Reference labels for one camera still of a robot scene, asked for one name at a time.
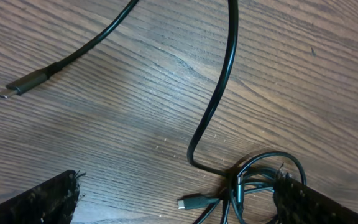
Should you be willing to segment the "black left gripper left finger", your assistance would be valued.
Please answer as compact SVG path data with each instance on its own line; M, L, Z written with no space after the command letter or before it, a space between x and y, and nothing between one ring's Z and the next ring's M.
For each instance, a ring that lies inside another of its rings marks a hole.
M1 203L0 224L70 224L82 176L67 170Z

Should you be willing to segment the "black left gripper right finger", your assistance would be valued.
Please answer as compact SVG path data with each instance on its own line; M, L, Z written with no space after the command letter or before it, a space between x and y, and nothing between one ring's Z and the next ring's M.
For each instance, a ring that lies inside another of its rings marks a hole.
M358 224L358 213L289 175L277 174L273 189L281 224Z

